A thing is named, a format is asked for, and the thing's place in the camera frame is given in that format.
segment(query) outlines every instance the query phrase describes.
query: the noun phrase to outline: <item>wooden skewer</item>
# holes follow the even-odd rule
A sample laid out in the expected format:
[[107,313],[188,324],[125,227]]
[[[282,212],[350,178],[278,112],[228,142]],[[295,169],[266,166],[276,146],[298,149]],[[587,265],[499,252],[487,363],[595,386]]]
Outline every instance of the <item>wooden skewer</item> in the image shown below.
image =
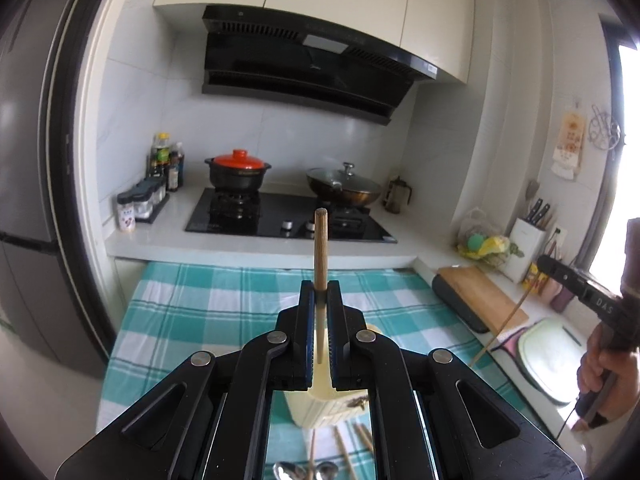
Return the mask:
[[306,464],[306,480],[314,477],[314,453],[316,452],[316,430],[311,433],[311,446],[309,447],[309,462]]
[[327,212],[316,209],[316,229],[314,237],[314,289],[316,290],[316,352],[318,363],[324,360],[324,322],[326,320],[326,282],[327,282]]
[[524,300],[527,299],[527,296],[529,295],[529,293],[533,290],[533,285],[537,282],[538,278],[540,277],[540,270],[538,270],[538,273],[536,274],[536,277],[533,278],[532,282],[531,282],[531,286],[524,291],[522,297],[520,298],[520,301],[516,304],[516,306],[513,307],[513,310],[511,311],[511,313],[507,316],[507,319],[504,320],[504,322],[500,325],[500,327],[498,328],[498,332],[495,333],[495,335],[491,338],[491,340],[482,347],[481,351],[479,351],[473,359],[471,359],[471,361],[469,362],[469,364],[467,365],[469,368],[473,367],[473,365],[475,365],[478,360],[487,352],[487,350],[489,349],[489,347],[494,344],[494,342],[498,339],[498,336],[502,333],[502,331],[504,330],[504,328],[507,326],[507,324],[511,321],[511,318],[513,316],[516,315],[516,312],[519,311],[520,307],[522,306],[522,304],[524,303]]
[[358,480],[358,475],[356,475],[356,470],[353,468],[353,464],[351,463],[351,458],[349,458],[349,453],[347,453],[347,448],[344,445],[344,441],[342,440],[342,435],[340,434],[340,430],[338,426],[334,426],[334,435],[336,442],[338,443],[338,448],[340,448],[340,452],[342,453],[342,457],[344,461],[347,463],[347,469],[349,470],[349,475],[351,475],[352,480]]
[[364,431],[364,434],[367,435],[367,440],[373,446],[373,435],[369,431],[369,428],[367,427],[367,425],[366,424],[360,424],[360,427],[362,428],[362,431]]
[[374,454],[374,452],[373,452],[373,443],[369,440],[369,437],[367,436],[367,434],[364,431],[364,428],[363,428],[364,424],[359,424],[357,422],[352,422],[351,425],[353,426],[353,429],[356,430],[356,433],[360,437],[361,443],[363,443],[365,445],[365,447],[367,449],[369,449],[371,454]]

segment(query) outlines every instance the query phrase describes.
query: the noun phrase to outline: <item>spoon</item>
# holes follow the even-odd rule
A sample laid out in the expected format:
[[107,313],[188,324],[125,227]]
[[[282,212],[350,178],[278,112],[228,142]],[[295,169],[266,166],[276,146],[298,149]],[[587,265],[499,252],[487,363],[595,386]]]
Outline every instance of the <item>spoon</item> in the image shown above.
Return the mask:
[[291,462],[273,464],[273,474],[278,480],[305,480],[306,471]]
[[316,466],[316,480],[334,480],[338,466],[333,462],[321,462]]

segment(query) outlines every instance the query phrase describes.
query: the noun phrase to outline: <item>plastic bag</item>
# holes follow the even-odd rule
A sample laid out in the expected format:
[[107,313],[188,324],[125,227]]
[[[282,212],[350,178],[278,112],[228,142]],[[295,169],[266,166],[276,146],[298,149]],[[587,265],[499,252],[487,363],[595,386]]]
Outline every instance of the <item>plastic bag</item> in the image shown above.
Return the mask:
[[498,228],[489,222],[486,213],[479,207],[475,207],[469,211],[462,219],[462,222],[460,222],[458,244],[466,246],[469,238],[475,234],[482,235],[484,238],[500,234]]

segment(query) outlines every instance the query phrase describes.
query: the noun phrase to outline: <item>refrigerator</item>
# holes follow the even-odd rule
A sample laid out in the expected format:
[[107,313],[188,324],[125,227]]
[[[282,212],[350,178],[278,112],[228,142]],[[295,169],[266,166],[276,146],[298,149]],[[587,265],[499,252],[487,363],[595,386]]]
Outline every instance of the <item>refrigerator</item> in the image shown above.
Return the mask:
[[101,378],[115,334],[86,258],[72,158],[100,1],[13,0],[1,13],[0,306],[28,346]]

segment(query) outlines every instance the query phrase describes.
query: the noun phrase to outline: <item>gas stove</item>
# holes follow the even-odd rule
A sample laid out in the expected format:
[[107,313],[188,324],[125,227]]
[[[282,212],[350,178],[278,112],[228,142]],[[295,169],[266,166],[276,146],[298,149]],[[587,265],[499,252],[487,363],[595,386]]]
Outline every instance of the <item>gas stove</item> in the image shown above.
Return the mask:
[[314,238],[314,212],[329,213],[329,240],[397,243],[366,207],[341,206],[308,196],[230,194],[205,188],[185,231],[271,238]]

